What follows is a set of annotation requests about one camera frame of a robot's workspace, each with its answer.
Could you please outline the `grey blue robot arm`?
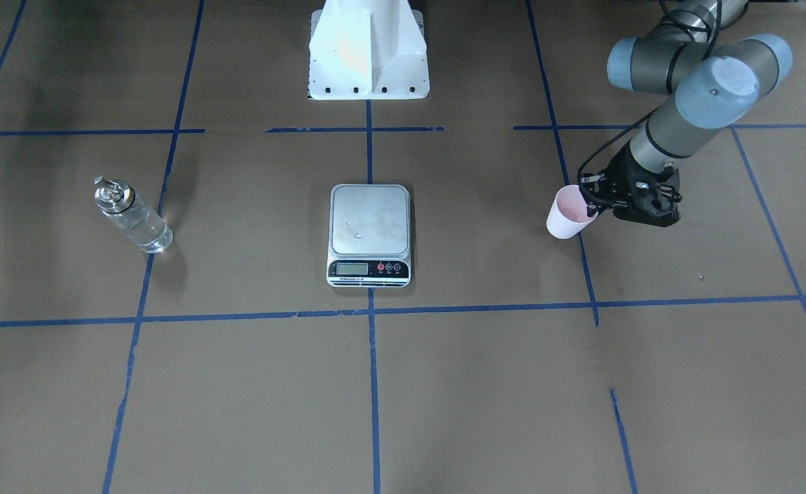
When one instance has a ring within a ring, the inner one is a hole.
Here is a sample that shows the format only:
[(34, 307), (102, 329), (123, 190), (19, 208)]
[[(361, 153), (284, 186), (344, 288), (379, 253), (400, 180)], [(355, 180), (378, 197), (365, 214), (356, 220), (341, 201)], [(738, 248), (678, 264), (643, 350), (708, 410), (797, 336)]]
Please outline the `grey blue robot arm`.
[(669, 227), (680, 219), (679, 167), (723, 128), (738, 122), (779, 87), (794, 53), (774, 34), (722, 46), (722, 31), (747, 9), (745, 1), (684, 1), (663, 6), (660, 21), (611, 50), (613, 86), (665, 100), (628, 126), (631, 138), (596, 173), (576, 172), (588, 220), (610, 211), (622, 221)]

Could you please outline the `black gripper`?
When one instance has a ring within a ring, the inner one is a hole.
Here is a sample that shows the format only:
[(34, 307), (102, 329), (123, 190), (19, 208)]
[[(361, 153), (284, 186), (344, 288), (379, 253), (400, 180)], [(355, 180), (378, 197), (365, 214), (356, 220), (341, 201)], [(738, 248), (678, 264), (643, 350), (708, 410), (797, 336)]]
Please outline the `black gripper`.
[[(660, 172), (651, 172), (636, 162), (626, 145), (610, 160), (601, 172), (603, 176), (579, 176), (581, 191), (598, 193), (600, 199), (612, 203), (613, 215), (629, 222), (654, 227), (670, 227), (680, 219), (678, 203), (680, 193), (679, 170), (660, 166)], [(609, 210), (609, 203), (588, 201), (587, 216), (599, 216)]]

